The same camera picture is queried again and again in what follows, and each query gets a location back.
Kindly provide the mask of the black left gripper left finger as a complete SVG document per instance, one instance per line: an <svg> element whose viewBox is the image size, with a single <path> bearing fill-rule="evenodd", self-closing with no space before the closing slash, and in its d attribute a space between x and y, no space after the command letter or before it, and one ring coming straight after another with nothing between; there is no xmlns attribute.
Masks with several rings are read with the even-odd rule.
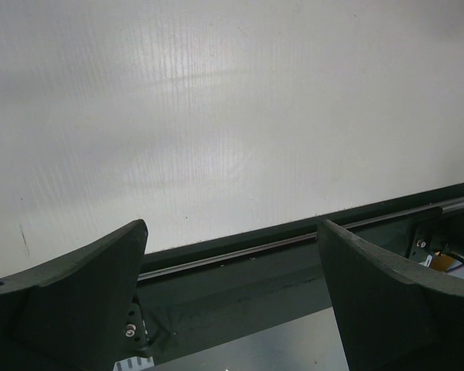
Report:
<svg viewBox="0 0 464 371"><path fill-rule="evenodd" d="M0 370L111 370L148 230L132 221L0 278Z"/></svg>

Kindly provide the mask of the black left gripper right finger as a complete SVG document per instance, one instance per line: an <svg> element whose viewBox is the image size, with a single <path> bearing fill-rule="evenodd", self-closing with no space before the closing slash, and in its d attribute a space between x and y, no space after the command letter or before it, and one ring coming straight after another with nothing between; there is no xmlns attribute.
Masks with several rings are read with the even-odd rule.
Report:
<svg viewBox="0 0 464 371"><path fill-rule="evenodd" d="M464 280L327 220L317 240L351 370L464 370Z"/></svg>

